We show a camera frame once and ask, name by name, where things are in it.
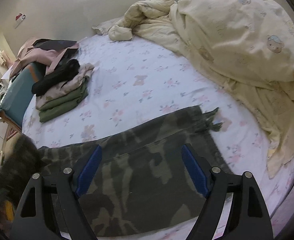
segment camouflage pants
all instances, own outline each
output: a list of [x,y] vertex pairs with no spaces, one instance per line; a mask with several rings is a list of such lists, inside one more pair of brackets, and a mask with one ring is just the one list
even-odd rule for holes
[[72,166],[99,144],[102,163],[79,199],[95,234],[123,236],[176,225],[198,216],[205,202],[182,162],[183,144],[231,173],[208,131],[220,128],[212,124],[216,112],[188,107],[100,140],[43,148],[43,174]]

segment mattress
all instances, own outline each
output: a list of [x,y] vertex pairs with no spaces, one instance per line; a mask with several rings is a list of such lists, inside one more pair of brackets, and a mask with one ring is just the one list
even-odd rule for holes
[[[241,102],[198,73],[186,58],[139,37],[111,42],[107,36],[98,35],[82,40],[75,58],[80,64],[95,65],[89,95],[72,111],[43,124],[34,96],[25,112],[22,132],[37,147],[104,138],[188,106],[199,105],[203,112],[219,107],[215,122],[223,122],[223,126],[211,135],[230,169],[235,174],[254,174],[270,215],[287,196],[294,181],[294,158],[269,179],[269,142],[256,119]],[[215,238],[223,234],[229,209],[230,202],[225,204]],[[118,238],[181,240],[194,222]]]

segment green folded garment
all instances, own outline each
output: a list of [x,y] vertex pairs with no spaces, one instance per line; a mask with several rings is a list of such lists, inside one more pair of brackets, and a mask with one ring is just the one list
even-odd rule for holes
[[85,77],[81,86],[65,96],[54,99],[43,105],[39,112],[39,121],[47,122],[79,105],[88,96],[87,85],[89,77]]

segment pink fabric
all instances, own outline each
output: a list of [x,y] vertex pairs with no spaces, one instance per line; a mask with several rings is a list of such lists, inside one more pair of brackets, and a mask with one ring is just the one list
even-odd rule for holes
[[11,75],[13,77],[17,74],[21,69],[24,69],[28,64],[32,62],[39,62],[49,68],[46,68],[46,75],[53,72],[57,64],[60,62],[61,58],[67,51],[67,49],[78,49],[79,44],[76,43],[74,46],[62,49],[60,51],[56,50],[43,50],[40,48],[34,48],[33,44],[37,41],[38,38],[33,37],[25,42],[25,44],[20,48],[17,60],[15,60]]

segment metal screw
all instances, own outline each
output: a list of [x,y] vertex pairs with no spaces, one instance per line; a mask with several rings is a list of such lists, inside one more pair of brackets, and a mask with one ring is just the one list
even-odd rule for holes
[[32,178],[33,178],[33,179],[38,179],[39,176],[40,176],[39,173],[35,173],[35,174],[32,175]]
[[249,172],[249,171],[246,171],[246,172],[245,172],[245,176],[246,176],[248,179],[250,179],[250,178],[252,178],[252,173]]
[[63,173],[65,173],[65,174],[69,174],[69,173],[71,173],[72,172],[72,168],[65,168],[64,170],[63,170]]
[[220,173],[221,172],[221,169],[219,167],[213,167],[211,169],[214,173]]

